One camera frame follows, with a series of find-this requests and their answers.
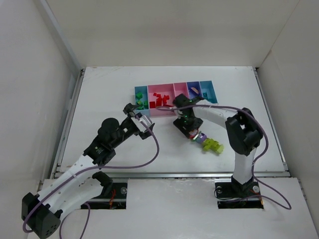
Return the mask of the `small green number brick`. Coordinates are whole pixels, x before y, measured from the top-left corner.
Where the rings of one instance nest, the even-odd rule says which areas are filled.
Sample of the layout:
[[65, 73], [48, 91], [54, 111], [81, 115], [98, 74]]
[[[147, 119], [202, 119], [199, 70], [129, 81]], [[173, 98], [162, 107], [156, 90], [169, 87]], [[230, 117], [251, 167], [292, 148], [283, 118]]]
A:
[[142, 101], [136, 101], [136, 105], [138, 106], [138, 110], [143, 110], [144, 109], [144, 103]]

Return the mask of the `green slope piece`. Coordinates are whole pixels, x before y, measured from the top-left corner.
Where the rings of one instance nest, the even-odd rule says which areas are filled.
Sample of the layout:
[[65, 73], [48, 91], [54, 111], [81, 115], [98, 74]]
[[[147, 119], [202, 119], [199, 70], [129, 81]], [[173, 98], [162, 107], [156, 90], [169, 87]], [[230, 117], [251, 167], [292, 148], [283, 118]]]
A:
[[148, 105], [148, 102], [147, 102], [147, 101], [145, 101], [145, 102], [143, 103], [143, 107], [144, 107], [144, 109], [148, 109], [148, 108], [149, 108], [149, 105]]

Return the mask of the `purple flower duplo brick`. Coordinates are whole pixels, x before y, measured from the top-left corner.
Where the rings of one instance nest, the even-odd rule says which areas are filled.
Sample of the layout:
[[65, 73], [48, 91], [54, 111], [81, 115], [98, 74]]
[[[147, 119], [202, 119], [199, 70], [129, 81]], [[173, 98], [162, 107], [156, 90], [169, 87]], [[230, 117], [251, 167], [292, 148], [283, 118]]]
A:
[[198, 144], [203, 144], [206, 139], [207, 139], [207, 135], [201, 132], [196, 137], [194, 137], [193, 140], [197, 142]]

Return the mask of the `red brick cluster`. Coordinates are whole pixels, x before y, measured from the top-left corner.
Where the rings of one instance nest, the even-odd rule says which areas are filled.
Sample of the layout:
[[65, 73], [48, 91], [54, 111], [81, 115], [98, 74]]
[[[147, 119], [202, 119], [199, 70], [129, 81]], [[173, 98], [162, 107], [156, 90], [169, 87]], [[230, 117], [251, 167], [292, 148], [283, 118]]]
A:
[[156, 102], [155, 101], [150, 101], [150, 103], [149, 103], [149, 108], [150, 109], [155, 109], [156, 108]]

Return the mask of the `lime green duplo stack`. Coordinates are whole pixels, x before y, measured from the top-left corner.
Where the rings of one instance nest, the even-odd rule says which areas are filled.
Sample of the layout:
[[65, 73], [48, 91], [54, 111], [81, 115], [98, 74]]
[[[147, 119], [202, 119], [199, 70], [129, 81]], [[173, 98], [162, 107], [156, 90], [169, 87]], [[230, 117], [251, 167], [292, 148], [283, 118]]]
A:
[[212, 138], [205, 139], [202, 143], [202, 147], [204, 151], [212, 151], [216, 154], [221, 154], [224, 151], [224, 145]]

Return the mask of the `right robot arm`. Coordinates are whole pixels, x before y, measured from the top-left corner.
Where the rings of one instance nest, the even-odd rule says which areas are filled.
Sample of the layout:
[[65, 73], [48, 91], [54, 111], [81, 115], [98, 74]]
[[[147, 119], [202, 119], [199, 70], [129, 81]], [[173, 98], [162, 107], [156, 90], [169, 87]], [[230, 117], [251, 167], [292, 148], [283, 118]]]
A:
[[232, 197], [246, 197], [256, 183], [254, 183], [254, 157], [263, 130], [248, 108], [236, 109], [236, 114], [226, 117], [224, 113], [229, 109], [211, 104], [202, 97], [192, 100], [184, 94], [173, 100], [177, 119], [173, 124], [189, 139], [197, 141], [205, 149], [221, 152], [217, 141], [208, 138], [199, 131], [203, 120], [208, 120], [226, 129], [229, 144], [235, 152], [235, 168], [231, 177]]

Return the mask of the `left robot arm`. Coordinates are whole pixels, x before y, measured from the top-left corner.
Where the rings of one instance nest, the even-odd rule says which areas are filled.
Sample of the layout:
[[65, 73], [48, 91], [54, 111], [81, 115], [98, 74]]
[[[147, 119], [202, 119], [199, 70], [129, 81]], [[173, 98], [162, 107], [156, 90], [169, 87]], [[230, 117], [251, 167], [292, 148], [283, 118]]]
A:
[[97, 136], [67, 171], [49, 187], [23, 197], [21, 218], [26, 234], [35, 233], [40, 239], [46, 239], [73, 210], [111, 192], [113, 180], [102, 170], [110, 168], [108, 163], [116, 155], [116, 147], [132, 135], [141, 139], [154, 137], [155, 124], [148, 116], [136, 113], [136, 108], [131, 103], [124, 107], [123, 122], [105, 119]]

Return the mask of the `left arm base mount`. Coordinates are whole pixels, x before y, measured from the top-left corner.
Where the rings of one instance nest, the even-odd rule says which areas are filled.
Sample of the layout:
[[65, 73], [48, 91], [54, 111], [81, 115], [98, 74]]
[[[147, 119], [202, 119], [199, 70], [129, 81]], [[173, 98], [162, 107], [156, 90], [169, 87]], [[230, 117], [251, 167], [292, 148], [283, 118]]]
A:
[[102, 187], [101, 193], [90, 199], [81, 209], [93, 210], [118, 210], [126, 209], [126, 200], [128, 192], [128, 182], [125, 180], [113, 180], [104, 172], [97, 172], [93, 175], [93, 179], [99, 181]]

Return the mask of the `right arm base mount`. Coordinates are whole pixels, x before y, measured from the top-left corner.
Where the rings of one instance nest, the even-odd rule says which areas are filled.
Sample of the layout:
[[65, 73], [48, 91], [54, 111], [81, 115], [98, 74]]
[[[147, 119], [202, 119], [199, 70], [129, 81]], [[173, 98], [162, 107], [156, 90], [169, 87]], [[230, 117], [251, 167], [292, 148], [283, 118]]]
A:
[[214, 196], [219, 209], [264, 208], [257, 182], [252, 182], [244, 191], [240, 191], [232, 182], [216, 182]]

